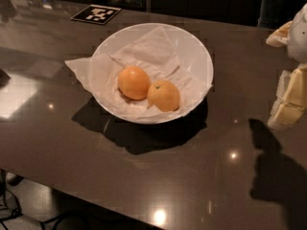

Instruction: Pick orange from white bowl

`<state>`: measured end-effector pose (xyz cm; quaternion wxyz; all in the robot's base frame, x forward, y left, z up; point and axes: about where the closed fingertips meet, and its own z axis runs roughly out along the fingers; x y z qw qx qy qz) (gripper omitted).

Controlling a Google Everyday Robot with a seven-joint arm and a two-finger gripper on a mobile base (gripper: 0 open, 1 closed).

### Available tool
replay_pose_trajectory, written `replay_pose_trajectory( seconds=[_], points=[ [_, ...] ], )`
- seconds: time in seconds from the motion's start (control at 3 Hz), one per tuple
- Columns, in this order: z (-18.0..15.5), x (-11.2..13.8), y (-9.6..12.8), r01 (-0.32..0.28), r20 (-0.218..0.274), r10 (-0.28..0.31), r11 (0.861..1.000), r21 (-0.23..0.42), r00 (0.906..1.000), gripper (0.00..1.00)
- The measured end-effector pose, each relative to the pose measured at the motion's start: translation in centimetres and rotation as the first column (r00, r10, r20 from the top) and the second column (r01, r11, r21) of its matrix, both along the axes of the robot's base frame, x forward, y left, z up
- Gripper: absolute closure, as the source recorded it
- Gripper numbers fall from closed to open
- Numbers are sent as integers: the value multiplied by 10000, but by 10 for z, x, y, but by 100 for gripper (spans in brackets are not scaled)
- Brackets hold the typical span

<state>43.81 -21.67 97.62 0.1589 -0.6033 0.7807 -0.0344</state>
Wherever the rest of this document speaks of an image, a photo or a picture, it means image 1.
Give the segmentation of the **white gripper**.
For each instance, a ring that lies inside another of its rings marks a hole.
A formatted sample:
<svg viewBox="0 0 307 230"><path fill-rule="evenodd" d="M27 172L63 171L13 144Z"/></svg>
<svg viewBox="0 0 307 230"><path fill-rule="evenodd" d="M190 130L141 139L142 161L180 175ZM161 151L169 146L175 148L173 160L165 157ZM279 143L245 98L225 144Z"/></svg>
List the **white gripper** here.
<svg viewBox="0 0 307 230"><path fill-rule="evenodd" d="M276 89L268 126L275 130L292 127L307 110L307 4L266 39L272 47L287 44L290 58L300 62L293 71L283 71Z"/></svg>

